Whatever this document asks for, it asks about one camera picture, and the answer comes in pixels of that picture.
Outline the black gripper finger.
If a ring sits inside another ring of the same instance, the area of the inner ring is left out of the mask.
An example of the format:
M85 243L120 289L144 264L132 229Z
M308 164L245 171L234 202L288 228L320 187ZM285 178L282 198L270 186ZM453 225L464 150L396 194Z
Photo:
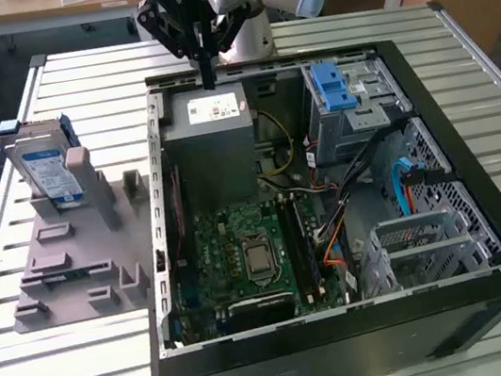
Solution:
M140 25L174 56L188 58L192 66L200 71L204 89L210 90L204 50L195 24L175 26L168 13L155 0L142 0L137 13Z
M200 27L210 90L216 87L215 70L217 69L218 61L215 60L215 57L219 53L228 52L250 13L251 4L243 3L241 6L225 14L223 20L217 23L216 27L213 27L212 23L217 14L210 8L201 10Z

